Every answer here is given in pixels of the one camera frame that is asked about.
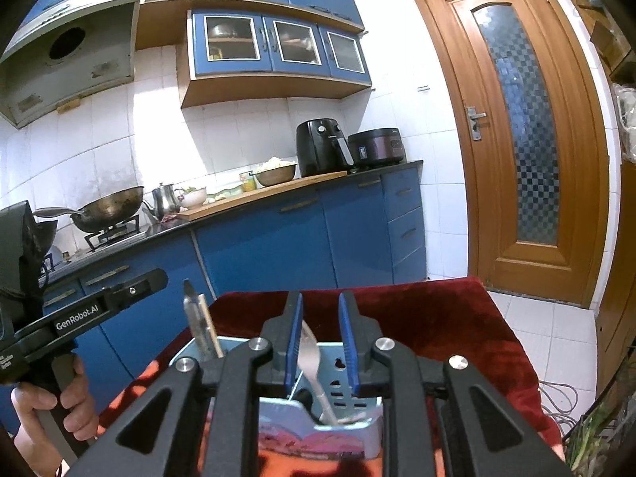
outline wooden cutting board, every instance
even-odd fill
[[[266,197],[278,195],[283,192],[296,190],[298,188],[310,186],[322,181],[329,181],[330,179],[337,179],[346,175],[347,172],[332,172],[329,174],[311,175],[309,177],[292,179],[287,183],[281,183],[275,186],[268,186],[266,188],[259,188],[258,190],[252,190],[251,192],[246,192],[244,194],[237,195],[236,197],[229,197],[216,203],[206,204],[204,206],[201,206],[200,208],[193,208],[192,210],[182,211],[181,213],[177,213],[177,217],[185,219],[186,221],[196,221],[197,219],[202,219],[203,217],[207,217],[208,215],[214,215],[215,213],[219,213],[220,211],[229,210],[230,208],[250,203],[258,199],[264,199]]]

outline glass cabinet door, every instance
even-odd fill
[[[358,38],[335,30],[321,32],[332,77],[371,83]]]
[[[265,18],[275,72],[329,76],[318,28],[309,23]]]
[[[193,12],[195,71],[271,71],[265,25],[257,14]]]

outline screw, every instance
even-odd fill
[[[468,367],[468,361],[462,355],[453,355],[449,358],[448,363],[454,369],[466,369]]]
[[[247,342],[247,345],[249,346],[251,350],[254,350],[255,352],[259,352],[261,350],[265,350],[266,347],[269,346],[269,343],[270,342],[264,337],[252,337]]]
[[[375,346],[377,347],[377,349],[383,352],[388,352],[389,350],[392,350],[396,347],[396,342],[393,339],[389,339],[388,337],[380,337],[378,340],[376,340]]]
[[[191,357],[182,357],[177,361],[175,366],[177,366],[177,371],[189,372],[195,367],[195,359],[192,359]]]

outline door frame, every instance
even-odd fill
[[[603,123],[597,89],[594,84],[594,80],[592,79],[592,74],[589,70],[581,44],[574,33],[574,29],[558,1],[547,1],[559,19],[570,45],[572,46],[577,64],[581,68],[585,89],[592,104],[591,112],[593,114],[594,137],[589,138],[589,140],[594,141],[597,145],[599,167],[601,168],[599,173],[599,220],[597,222],[597,233],[594,240],[593,256],[589,265],[587,282],[581,302],[582,308],[589,308],[594,289],[596,287],[597,278],[599,276],[603,247],[605,245],[605,235],[607,232],[607,217],[609,210],[609,170],[602,170],[603,167],[609,166],[607,141],[605,139],[605,125]],[[475,159],[473,157],[473,139],[471,137],[466,113],[463,108],[463,100],[459,89],[459,82],[457,81],[455,74],[455,69],[451,63],[450,55],[446,49],[446,44],[443,41],[435,17],[430,11],[426,0],[415,0],[415,3],[422,14],[424,24],[430,33],[433,46],[435,47],[435,51],[440,59],[442,72],[446,79],[446,85],[448,86],[448,92],[450,94],[453,113],[457,124],[457,133],[459,135],[459,145],[462,153],[463,172],[466,184],[466,204],[468,212],[468,274],[476,275],[479,253],[479,213]]]

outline wok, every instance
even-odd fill
[[[135,186],[102,197],[77,210],[69,208],[40,208],[33,211],[36,217],[57,217],[70,213],[73,224],[84,233],[97,233],[131,218],[141,207],[144,187]]]

